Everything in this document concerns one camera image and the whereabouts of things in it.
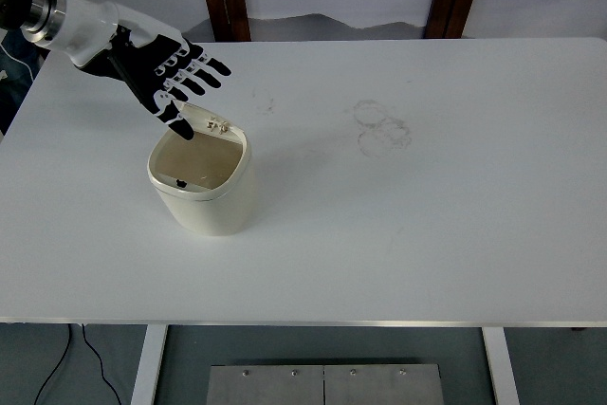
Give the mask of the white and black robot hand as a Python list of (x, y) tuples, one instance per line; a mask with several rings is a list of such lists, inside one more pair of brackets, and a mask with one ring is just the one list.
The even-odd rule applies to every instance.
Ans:
[(50, 50), (65, 53), (81, 71), (124, 82), (139, 103), (186, 140), (193, 127), (181, 105), (221, 87), (231, 70), (181, 32), (125, 6), (57, 0), (64, 8)]

